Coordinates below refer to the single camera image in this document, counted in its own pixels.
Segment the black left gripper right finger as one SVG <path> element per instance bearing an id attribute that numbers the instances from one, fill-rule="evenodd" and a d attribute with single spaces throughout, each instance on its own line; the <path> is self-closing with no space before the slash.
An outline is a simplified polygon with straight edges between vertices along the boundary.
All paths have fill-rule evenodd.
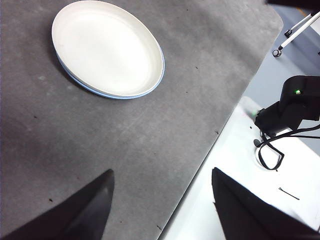
<path id="1" fill-rule="evenodd" d="M 318 240 L 320 234 L 264 202 L 219 168 L 212 169 L 215 208 L 227 240 Z"/>

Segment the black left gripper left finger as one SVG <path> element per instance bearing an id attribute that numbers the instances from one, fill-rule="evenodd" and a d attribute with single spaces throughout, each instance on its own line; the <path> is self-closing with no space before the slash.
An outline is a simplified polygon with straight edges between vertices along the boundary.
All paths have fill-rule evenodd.
<path id="1" fill-rule="evenodd" d="M 3 240 L 101 240 L 112 208 L 115 176 L 108 169 L 65 201 Z"/>

